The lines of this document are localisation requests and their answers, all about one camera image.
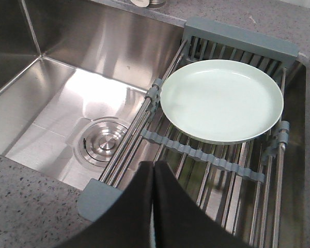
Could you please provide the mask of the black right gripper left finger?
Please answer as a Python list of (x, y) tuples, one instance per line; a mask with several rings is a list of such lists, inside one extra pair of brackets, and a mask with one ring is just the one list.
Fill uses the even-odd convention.
[(152, 187), (153, 163), (143, 161), (109, 210), (58, 247), (151, 247)]

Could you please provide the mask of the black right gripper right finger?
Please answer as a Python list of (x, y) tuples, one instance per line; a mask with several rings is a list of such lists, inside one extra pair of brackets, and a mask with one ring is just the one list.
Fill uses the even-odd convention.
[(201, 211), (165, 161), (154, 164), (153, 210), (156, 247), (250, 247)]

